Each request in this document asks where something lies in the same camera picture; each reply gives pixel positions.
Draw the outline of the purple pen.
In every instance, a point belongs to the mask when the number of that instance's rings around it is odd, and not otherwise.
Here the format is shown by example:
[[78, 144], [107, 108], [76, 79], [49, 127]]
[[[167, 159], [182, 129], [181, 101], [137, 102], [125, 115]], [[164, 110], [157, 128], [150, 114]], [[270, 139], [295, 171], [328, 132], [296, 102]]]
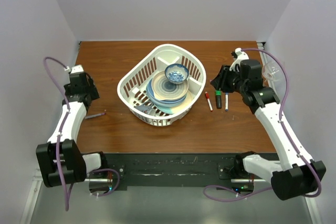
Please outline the purple pen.
[[87, 115], [87, 116], [85, 116], [85, 120], [97, 118], [97, 117], [103, 116], [103, 115], [106, 115], [106, 112], [102, 112], [102, 113], [98, 113], [98, 114], [93, 114], [93, 115]]

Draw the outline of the white red marker pen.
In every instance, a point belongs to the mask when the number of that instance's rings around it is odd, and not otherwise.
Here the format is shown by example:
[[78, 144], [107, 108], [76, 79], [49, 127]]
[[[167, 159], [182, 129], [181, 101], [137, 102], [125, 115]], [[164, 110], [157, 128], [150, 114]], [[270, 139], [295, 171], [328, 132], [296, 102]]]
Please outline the white red marker pen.
[[206, 98], [206, 100], [207, 100], [207, 103], [208, 103], [208, 106], [209, 106], [209, 110], [210, 110], [211, 112], [213, 112], [213, 107], [212, 107], [210, 98], [209, 98], [209, 99]]

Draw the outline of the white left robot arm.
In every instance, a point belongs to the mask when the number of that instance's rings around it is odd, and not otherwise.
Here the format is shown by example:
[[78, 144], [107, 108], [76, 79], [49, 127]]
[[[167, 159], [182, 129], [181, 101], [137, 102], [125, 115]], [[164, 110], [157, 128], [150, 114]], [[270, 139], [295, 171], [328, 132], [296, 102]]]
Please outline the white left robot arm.
[[88, 173], [103, 178], [109, 171], [103, 152], [82, 154], [76, 144], [80, 126], [88, 109], [92, 101], [99, 98], [94, 81], [83, 71], [71, 73], [69, 80], [70, 83], [64, 85], [69, 103], [62, 102], [62, 114], [55, 131], [47, 143], [36, 148], [39, 169], [46, 187], [61, 185], [56, 159], [57, 141], [61, 171], [66, 184], [82, 182]]

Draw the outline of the white blue marker pen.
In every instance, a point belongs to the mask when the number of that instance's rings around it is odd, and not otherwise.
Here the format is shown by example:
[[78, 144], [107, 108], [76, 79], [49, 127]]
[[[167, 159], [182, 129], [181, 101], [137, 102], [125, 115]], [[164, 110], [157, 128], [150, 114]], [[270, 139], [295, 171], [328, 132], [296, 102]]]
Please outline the white blue marker pen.
[[225, 111], [228, 112], [228, 98], [229, 98], [229, 95], [228, 97], [225, 97]]

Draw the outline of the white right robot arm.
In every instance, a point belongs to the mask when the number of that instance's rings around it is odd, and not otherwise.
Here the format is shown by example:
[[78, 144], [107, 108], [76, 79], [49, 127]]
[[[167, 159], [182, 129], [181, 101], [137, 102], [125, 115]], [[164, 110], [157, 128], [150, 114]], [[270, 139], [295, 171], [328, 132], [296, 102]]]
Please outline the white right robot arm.
[[297, 196], [316, 197], [326, 172], [300, 144], [282, 113], [275, 91], [264, 85], [262, 66], [257, 60], [223, 65], [211, 85], [223, 93], [238, 92], [244, 104], [260, 121], [276, 149], [280, 163], [268, 161], [255, 152], [236, 155], [233, 173], [239, 178], [254, 174], [271, 184], [276, 196], [287, 200]]

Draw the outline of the black green highlighter pen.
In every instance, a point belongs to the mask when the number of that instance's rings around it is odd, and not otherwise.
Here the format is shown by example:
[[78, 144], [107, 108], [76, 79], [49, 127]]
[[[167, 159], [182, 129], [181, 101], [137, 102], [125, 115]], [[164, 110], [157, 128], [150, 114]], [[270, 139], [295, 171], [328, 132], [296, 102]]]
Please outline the black green highlighter pen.
[[216, 108], [221, 109], [222, 108], [222, 94], [221, 96], [215, 95], [216, 98]]

